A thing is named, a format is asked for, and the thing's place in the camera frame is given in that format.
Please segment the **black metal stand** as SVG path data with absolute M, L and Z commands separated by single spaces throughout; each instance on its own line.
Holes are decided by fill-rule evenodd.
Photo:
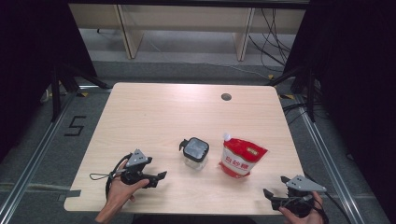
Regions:
M 55 121 L 61 113 L 61 94 L 60 85 L 62 83 L 67 92 L 77 92 L 79 85 L 75 80 L 75 76 L 82 77 L 83 79 L 91 82 L 101 89 L 109 90 L 111 86 L 99 80 L 95 76 L 84 73 L 80 69 L 66 63 L 57 63 L 53 66 L 51 71 L 51 90 L 52 90 L 52 118 Z
M 284 72 L 280 77 L 271 80 L 268 83 L 268 86 L 274 87 L 291 77 L 294 78 L 290 87 L 293 93 L 302 93 L 303 90 L 306 90 L 305 105 L 307 108 L 307 115 L 311 121 L 314 122 L 315 74 L 310 68 L 307 68 L 306 66 L 296 66 L 295 68 Z

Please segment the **red and white sugar pouch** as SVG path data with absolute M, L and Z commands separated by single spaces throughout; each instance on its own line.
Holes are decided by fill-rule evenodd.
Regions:
M 252 168 L 268 150 L 247 140 L 223 135 L 223 150 L 219 162 L 221 170 L 233 178 L 250 175 Z

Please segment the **person's dark clothing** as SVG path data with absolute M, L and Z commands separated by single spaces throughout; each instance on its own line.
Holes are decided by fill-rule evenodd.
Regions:
M 250 217 L 143 215 L 132 224 L 257 224 Z

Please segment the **black curtain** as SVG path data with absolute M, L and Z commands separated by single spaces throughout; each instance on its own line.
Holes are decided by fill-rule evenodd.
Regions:
M 307 67 L 390 224 L 396 224 L 396 0 L 308 0 L 286 67 Z
M 16 145 L 53 68 L 96 71 L 68 0 L 0 0 L 0 161 Z

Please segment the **person's left hand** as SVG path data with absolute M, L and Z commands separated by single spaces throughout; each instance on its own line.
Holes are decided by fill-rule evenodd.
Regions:
M 142 179 L 132 185 L 127 185 L 122 182 L 120 175 L 116 175 L 110 184 L 105 209 L 109 214 L 116 215 L 128 200 L 134 200 L 134 193 L 148 183 L 147 179 Z

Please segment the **person's right hand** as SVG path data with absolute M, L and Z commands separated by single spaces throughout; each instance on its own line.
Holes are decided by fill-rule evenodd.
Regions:
M 312 209 L 307 217 L 297 217 L 286 207 L 280 207 L 278 211 L 285 217 L 284 224 L 325 224 L 320 210 L 323 200 L 316 191 L 312 192 L 315 200 L 315 209 Z

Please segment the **light wooden shelf unit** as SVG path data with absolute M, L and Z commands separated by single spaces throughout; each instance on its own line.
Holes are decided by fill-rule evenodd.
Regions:
M 270 31 L 263 22 L 274 19 L 272 30 L 295 35 L 302 23 L 303 9 L 242 7 L 171 7 L 71 3 L 69 8 L 79 28 L 116 29 L 126 56 L 133 59 L 148 30 L 224 32 L 233 35 L 238 61 L 245 59 L 248 36 Z

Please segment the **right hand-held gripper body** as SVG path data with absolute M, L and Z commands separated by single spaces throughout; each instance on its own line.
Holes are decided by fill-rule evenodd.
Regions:
M 314 208 L 315 200 L 312 195 L 313 191 L 326 192 L 327 189 L 320 184 L 304 177 L 297 175 L 290 178 L 290 181 L 285 184 L 287 187 L 287 197 L 280 198 L 280 205 L 271 204 L 274 210 L 280 207 L 286 207 L 297 217 L 306 217 Z

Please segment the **clear jar with black lid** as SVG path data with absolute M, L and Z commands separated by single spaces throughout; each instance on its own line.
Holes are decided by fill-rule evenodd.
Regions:
M 184 163 L 192 169 L 202 170 L 207 163 L 209 144 L 197 137 L 189 140 L 184 139 L 179 144 L 179 149 L 183 152 Z

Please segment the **metal floor rail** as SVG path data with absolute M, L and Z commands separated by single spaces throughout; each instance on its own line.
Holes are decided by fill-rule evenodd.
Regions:
M 307 111 L 303 111 L 302 109 L 300 109 L 300 111 L 304 124 L 314 141 L 318 154 L 322 159 L 324 167 L 332 181 L 333 188 L 339 196 L 340 202 L 344 207 L 344 211 L 346 212 L 346 216 L 349 218 L 350 223 L 365 224 L 359 207 L 347 187 L 346 182 L 342 178 L 339 169 L 322 138 L 322 135 L 319 133 L 316 123 L 311 120 Z
M 68 93 L 64 97 L 64 101 L 61 105 L 58 116 L 50 122 L 49 127 L 45 131 L 43 137 L 40 139 L 38 146 L 35 148 L 32 157 L 26 163 L 18 180 L 12 186 L 10 193 L 0 206 L 0 224 L 8 224 L 8 222 L 11 220 L 24 192 L 26 191 L 31 179 L 35 175 L 39 164 L 42 162 L 46 152 L 48 151 L 50 143 L 57 133 L 68 107 L 75 98 L 76 95 L 74 93 Z

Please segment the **grey tape strip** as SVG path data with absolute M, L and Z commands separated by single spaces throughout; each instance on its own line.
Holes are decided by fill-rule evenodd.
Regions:
M 79 197 L 81 193 L 81 190 L 69 190 L 65 194 L 61 194 L 58 197 L 59 202 L 64 202 L 67 198 L 72 198 L 72 197 Z

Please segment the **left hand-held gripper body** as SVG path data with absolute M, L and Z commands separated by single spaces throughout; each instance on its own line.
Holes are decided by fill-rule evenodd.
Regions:
M 144 179 L 143 169 L 149 162 L 140 149 L 136 149 L 125 163 L 120 178 L 124 184 L 132 185 Z

